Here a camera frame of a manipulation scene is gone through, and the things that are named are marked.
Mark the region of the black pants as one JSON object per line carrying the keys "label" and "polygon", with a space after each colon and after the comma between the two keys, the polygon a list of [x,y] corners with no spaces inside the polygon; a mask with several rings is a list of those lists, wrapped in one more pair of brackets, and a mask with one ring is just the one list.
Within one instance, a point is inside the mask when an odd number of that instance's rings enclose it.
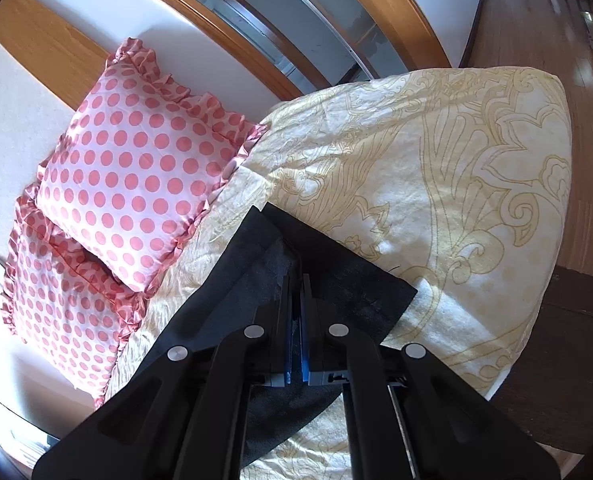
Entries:
{"label": "black pants", "polygon": [[[343,321],[381,342],[417,291],[325,234],[272,204],[251,207],[216,266],[166,325],[137,368],[144,372],[173,344],[211,348],[277,299],[284,275],[309,275],[313,298],[331,302]],[[308,425],[341,394],[310,388],[301,371],[284,389],[261,388],[250,399],[243,465],[248,466]]]}

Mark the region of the pink polka dot pillow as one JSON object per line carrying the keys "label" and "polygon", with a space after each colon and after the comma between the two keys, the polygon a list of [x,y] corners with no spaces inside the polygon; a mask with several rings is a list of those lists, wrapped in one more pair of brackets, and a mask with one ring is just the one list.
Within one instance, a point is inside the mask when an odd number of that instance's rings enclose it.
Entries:
{"label": "pink polka dot pillow", "polygon": [[147,303],[47,218],[38,191],[38,183],[27,185],[14,205],[4,323],[100,406]]}
{"label": "pink polka dot pillow", "polygon": [[161,72],[126,39],[76,110],[37,206],[134,292],[146,292],[208,213],[262,128]]}

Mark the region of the cream patterned bed quilt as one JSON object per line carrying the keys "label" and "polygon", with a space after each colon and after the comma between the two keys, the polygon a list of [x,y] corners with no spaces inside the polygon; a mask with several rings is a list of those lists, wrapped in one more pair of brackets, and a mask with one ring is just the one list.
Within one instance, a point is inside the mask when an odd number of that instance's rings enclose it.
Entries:
{"label": "cream patterned bed quilt", "polygon": [[417,70],[278,105],[167,270],[106,391],[123,388],[244,216],[272,204],[402,278],[386,336],[426,346],[491,398],[524,350],[557,261],[572,181],[559,77]]}

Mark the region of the wooden headboard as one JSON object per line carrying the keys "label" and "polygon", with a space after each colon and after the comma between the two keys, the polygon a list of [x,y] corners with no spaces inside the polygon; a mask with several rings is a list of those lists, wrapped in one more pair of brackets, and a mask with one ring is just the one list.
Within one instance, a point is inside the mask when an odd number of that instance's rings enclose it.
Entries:
{"label": "wooden headboard", "polygon": [[77,110],[108,52],[38,0],[1,0],[0,44],[45,88]]}

